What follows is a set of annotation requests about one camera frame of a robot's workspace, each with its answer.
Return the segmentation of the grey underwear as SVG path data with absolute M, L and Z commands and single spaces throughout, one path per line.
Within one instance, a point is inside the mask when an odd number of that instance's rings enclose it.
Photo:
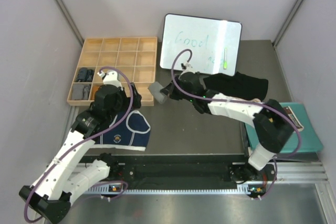
M 167 100 L 167 96 L 161 92 L 164 87 L 159 82 L 154 82 L 149 85 L 148 90 L 158 103 L 163 104 Z

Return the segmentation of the navy blue white underwear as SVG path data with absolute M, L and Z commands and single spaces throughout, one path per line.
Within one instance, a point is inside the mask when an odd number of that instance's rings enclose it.
M 117 127 L 99 137 L 92 148 L 116 148 L 145 151 L 149 142 L 151 126 L 138 110 L 131 111 Z

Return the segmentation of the black underwear beige waistband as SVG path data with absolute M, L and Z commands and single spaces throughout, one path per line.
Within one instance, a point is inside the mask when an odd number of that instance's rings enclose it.
M 269 81 L 236 72 L 234 76 L 223 73 L 210 75 L 203 79 L 206 88 L 226 96 L 244 100 L 259 99 L 263 101 L 268 92 Z

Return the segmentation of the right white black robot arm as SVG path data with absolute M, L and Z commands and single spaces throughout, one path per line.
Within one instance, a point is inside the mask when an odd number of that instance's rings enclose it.
M 218 88 L 209 89 L 201 84 L 196 72 L 184 71 L 173 76 L 166 87 L 158 86 L 155 98 L 160 103 L 168 98 L 188 100 L 201 114 L 224 116 L 252 126 L 259 140 L 245 163 L 245 174 L 252 180 L 264 174 L 264 167 L 276 158 L 293 134 L 298 138 L 298 145 L 302 143 L 300 132 L 276 100 L 262 103 L 227 96 Z

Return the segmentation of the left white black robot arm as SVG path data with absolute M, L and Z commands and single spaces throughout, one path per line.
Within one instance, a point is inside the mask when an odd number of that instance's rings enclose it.
M 89 188 L 104 179 L 117 178 L 118 162 L 107 153 L 99 155 L 91 166 L 75 177 L 71 174 L 102 134 L 124 122 L 132 109 L 141 107 L 142 97 L 135 84 L 130 82 L 128 87 L 129 95 L 117 81 L 101 85 L 89 108 L 77 115 L 63 146 L 43 174 L 32 185 L 20 189 L 27 223 L 34 223 L 28 217 L 28 209 L 51 223 L 60 223 Z

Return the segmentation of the rolled orange cloth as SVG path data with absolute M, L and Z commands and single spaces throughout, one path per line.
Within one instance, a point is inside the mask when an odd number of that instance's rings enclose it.
M 95 93 L 100 89 L 101 85 L 94 85 L 91 91 L 91 100 L 95 99 Z

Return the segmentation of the rolled grey cloth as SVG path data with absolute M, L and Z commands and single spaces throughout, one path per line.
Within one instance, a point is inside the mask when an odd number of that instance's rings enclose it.
M 90 93 L 90 84 L 74 84 L 72 86 L 72 100 L 88 100 Z

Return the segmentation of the rolled dark patterned socks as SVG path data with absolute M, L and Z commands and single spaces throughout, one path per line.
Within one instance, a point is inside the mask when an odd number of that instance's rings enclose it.
M 92 82 L 95 71 L 86 67 L 78 70 L 75 82 Z

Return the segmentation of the green marker pen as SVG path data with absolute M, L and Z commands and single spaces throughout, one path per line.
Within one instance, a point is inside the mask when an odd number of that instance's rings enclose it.
M 227 48 L 224 48 L 224 62 L 223 62 L 223 68 L 227 69 Z

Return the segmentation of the small whiteboard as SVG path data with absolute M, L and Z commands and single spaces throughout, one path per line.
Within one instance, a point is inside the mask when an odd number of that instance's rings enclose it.
M 234 76 L 241 35 L 240 22 L 166 14 L 160 67 L 181 70 L 181 64 L 189 54 L 181 55 L 176 64 L 173 61 L 182 50 L 189 49 L 192 51 L 190 64 L 194 70 L 203 74 Z M 223 68 L 224 48 L 227 48 L 226 70 Z

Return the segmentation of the yellow paperback book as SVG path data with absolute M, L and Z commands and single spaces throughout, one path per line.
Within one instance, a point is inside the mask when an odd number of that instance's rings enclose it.
M 296 126 L 297 130 L 299 132 L 303 131 L 304 130 L 304 126 L 300 123 L 300 121 L 298 120 L 298 118 L 295 115 L 295 113 L 292 110 L 292 108 L 290 106 L 285 106 L 284 110 L 287 113 L 287 115 L 289 116 L 289 118 L 291 119 L 291 121 L 293 122 L 293 124 Z

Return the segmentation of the teal folder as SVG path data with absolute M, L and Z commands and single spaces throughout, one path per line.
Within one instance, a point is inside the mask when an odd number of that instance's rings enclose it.
M 304 130 L 300 132 L 302 141 L 298 153 L 312 153 L 323 150 L 323 145 L 313 129 L 304 105 L 295 102 L 283 102 L 281 106 L 290 106 L 300 123 L 304 126 Z M 257 133 L 255 129 L 248 124 L 245 124 L 245 130 L 245 140 L 249 143 L 249 147 L 253 151 L 259 143 Z

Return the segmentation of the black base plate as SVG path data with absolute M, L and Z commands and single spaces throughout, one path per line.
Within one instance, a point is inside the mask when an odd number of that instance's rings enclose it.
M 183 162 L 183 163 L 125 163 L 115 166 L 104 181 L 125 180 L 140 182 L 149 178 L 218 178 L 224 182 L 273 180 L 275 169 L 271 164 L 261 171 L 245 163 Z

